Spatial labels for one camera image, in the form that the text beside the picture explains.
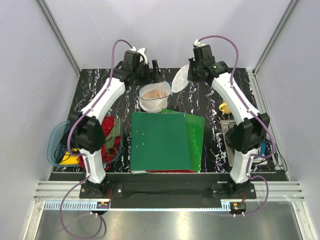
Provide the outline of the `beige bra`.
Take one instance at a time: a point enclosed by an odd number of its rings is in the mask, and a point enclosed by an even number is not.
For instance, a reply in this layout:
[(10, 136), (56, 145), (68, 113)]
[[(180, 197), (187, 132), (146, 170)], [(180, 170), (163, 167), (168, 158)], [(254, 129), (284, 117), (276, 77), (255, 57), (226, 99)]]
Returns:
[(150, 90), (142, 95), (143, 100), (156, 100), (167, 97), (168, 94), (159, 89)]

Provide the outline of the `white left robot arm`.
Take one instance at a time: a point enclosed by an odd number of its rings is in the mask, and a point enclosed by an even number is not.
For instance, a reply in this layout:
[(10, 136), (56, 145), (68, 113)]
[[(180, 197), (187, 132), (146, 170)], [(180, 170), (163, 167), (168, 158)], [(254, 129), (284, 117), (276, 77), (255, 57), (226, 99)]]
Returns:
[(149, 67), (146, 48), (127, 50), (123, 61), (111, 68), (109, 77), (96, 96), (74, 118), (73, 126), (67, 138), (67, 149), (78, 149), (78, 156), (84, 160), (86, 178), (91, 184), (90, 192), (97, 198), (108, 193), (108, 186), (103, 181), (106, 172), (102, 161), (102, 148), (105, 134), (103, 120), (115, 101), (133, 84), (151, 83), (159, 73), (158, 63), (152, 61)]

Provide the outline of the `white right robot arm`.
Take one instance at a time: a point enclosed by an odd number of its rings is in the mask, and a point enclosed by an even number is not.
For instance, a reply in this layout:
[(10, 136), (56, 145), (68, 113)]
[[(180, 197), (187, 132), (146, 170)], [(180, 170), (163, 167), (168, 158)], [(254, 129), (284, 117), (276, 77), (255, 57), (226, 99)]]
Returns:
[(210, 45), (194, 44), (193, 54), (189, 59), (188, 81), (211, 84), (235, 120), (235, 126), (225, 136), (226, 142), (234, 149), (234, 163), (230, 171), (233, 182), (227, 185), (227, 192), (236, 199), (245, 192), (243, 183), (249, 180), (253, 156), (266, 137), (270, 117), (250, 103), (235, 82), (232, 69), (224, 61), (215, 60)]

